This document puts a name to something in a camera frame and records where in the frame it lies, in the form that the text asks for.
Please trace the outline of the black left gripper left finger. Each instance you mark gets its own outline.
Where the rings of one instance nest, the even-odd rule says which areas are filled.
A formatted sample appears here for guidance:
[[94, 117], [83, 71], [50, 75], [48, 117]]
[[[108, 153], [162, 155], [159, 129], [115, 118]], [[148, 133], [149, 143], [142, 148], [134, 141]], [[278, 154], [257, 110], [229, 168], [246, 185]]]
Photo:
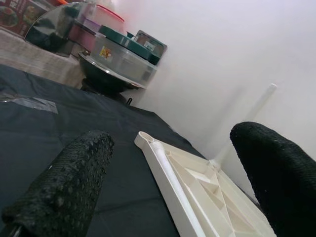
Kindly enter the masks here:
[[91, 223], [114, 141], [89, 131], [69, 143], [1, 213], [3, 237], [84, 237]]

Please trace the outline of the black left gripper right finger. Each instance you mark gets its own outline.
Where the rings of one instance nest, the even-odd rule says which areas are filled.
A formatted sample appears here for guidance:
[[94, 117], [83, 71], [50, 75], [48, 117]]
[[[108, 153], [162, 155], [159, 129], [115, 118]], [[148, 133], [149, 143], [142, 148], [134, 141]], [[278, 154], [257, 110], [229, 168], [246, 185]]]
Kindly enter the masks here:
[[316, 235], [316, 162], [296, 143], [256, 122], [241, 122], [230, 140], [278, 237]]

